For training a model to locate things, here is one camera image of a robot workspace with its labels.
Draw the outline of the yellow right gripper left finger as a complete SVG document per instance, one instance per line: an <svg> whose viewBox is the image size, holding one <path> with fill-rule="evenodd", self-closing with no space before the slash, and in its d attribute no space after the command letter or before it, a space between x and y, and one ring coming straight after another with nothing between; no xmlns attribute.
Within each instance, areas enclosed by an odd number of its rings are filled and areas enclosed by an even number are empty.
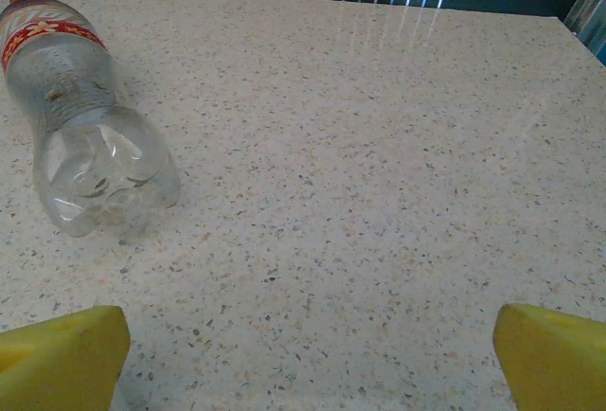
<svg viewBox="0 0 606 411"><path fill-rule="evenodd" d="M0 333L0 411L111 411L131 337L97 306Z"/></svg>

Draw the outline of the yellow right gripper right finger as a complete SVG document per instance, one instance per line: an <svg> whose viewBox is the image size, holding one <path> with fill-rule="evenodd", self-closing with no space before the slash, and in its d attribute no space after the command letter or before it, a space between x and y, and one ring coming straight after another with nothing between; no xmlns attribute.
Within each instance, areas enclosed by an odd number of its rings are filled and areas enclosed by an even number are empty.
<svg viewBox="0 0 606 411"><path fill-rule="evenodd" d="M506 304L493 346L517 411L606 411L606 323Z"/></svg>

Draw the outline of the clear bottle red cap red label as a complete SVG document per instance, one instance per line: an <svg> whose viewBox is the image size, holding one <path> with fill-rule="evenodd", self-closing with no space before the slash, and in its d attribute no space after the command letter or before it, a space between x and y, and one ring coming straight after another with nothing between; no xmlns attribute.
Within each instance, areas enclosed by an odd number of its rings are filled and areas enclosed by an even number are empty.
<svg viewBox="0 0 606 411"><path fill-rule="evenodd" d="M158 130L130 103L91 23L58 0L10 0L0 12L0 64L27 116L33 183L64 234L140 234L174 206L180 178Z"/></svg>

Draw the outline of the aluminium frame post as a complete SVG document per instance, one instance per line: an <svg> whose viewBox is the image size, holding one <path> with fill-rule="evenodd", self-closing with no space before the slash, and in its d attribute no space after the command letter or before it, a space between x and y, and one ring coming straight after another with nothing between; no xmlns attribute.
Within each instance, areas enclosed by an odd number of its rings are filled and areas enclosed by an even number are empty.
<svg viewBox="0 0 606 411"><path fill-rule="evenodd" d="M606 0L576 0L564 24L606 66Z"/></svg>

